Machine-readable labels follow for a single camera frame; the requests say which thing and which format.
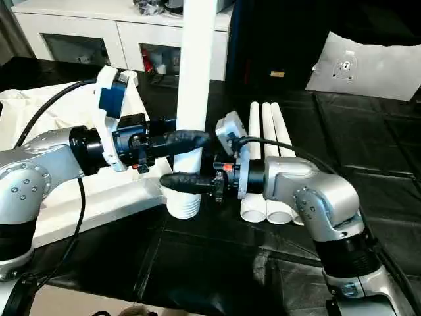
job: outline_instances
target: cabinet door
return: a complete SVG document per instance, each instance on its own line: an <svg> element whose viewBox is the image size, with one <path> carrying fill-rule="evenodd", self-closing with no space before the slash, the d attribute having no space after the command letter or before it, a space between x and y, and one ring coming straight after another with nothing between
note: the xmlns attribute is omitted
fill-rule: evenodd
<svg viewBox="0 0 421 316"><path fill-rule="evenodd" d="M155 68L157 72L178 74L182 28L128 22L117 22L117 26L129 69ZM225 79L227 49L228 33L215 31L210 70L213 80Z"/></svg>
<svg viewBox="0 0 421 316"><path fill-rule="evenodd" d="M127 68L115 21L16 13L38 59Z"/></svg>

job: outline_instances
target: silver robotic arm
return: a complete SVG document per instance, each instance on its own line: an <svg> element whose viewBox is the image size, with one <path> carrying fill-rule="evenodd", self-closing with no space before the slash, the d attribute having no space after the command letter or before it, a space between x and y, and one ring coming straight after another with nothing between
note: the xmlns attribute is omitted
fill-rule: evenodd
<svg viewBox="0 0 421 316"><path fill-rule="evenodd" d="M359 198L352 185L305 159L268 157L264 197L294 208L310 232L336 315L403 316L387 271L366 245Z"/></svg>
<svg viewBox="0 0 421 316"><path fill-rule="evenodd" d="M316 245L334 296L326 302L330 315L404 315L385 267L368 246L359 197L346 179L302 158L250 161L247 144L235 147L247 136L235 111L218 122L216 135L235 161L216 157L215 178L178 173L163 176L161 184L181 192L211 193L217 201L234 189L239 199L246 192L263 193L265 199L288 204Z"/></svg>
<svg viewBox="0 0 421 316"><path fill-rule="evenodd" d="M203 147L204 132L173 128L172 121L122 117L112 141L124 170L149 171L155 158ZM85 126L48 131L0 152L0 315L27 315L37 280L24 274L34 249L32 237L42 201L60 184L97 173L109 162L96 129Z"/></svg>

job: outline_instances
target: white pvc pipe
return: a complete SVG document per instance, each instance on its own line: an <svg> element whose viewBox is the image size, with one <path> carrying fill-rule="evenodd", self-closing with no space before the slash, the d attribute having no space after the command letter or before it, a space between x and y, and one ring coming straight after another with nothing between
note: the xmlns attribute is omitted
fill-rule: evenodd
<svg viewBox="0 0 421 316"><path fill-rule="evenodd" d="M250 104L249 136L260 137L260 115L259 104ZM249 144L250 159L260 159L260 144L252 142ZM241 200L241 218L247 222L258 223L266 218L266 201L262 194L247 193Z"/></svg>
<svg viewBox="0 0 421 316"><path fill-rule="evenodd" d="M211 57L218 0L185 0L178 84L177 130L204 130L211 78ZM199 172L202 150L177 155L174 172ZM167 208L179 219L199 212L200 194L166 189Z"/></svg>
<svg viewBox="0 0 421 316"><path fill-rule="evenodd" d="M272 108L267 102L262 104L263 136L269 140L276 141L276 132L272 118ZM274 145L264 145L264 156L279 157L278 147ZM282 202L266 201L266 218L272 224L287 224L292 221L292 209Z"/></svg>
<svg viewBox="0 0 421 316"><path fill-rule="evenodd" d="M275 126L272 119L272 110L270 104L265 102L262 104L262 122L263 122L263 136L268 140L276 140ZM279 156L278 147L274 145L264 145L264 156Z"/></svg>
<svg viewBox="0 0 421 316"><path fill-rule="evenodd" d="M288 134L287 126L285 125L285 121L282 116L281 109L279 108L279 104L276 102L273 102L270 106L272 109L272 118L275 124L275 132L276 132L277 141L288 144L288 145L292 145L291 138L289 137L289 134ZM282 157L296 157L295 152L290 149L279 147L279 150ZM297 225L303 226L304 222L301 219L300 215L293 209L291 209L291 212L293 215L292 221Z"/></svg>
<svg viewBox="0 0 421 316"><path fill-rule="evenodd" d="M260 109L256 101L250 104L249 136L260 137ZM249 149L250 160L262 158L260 143L250 142Z"/></svg>

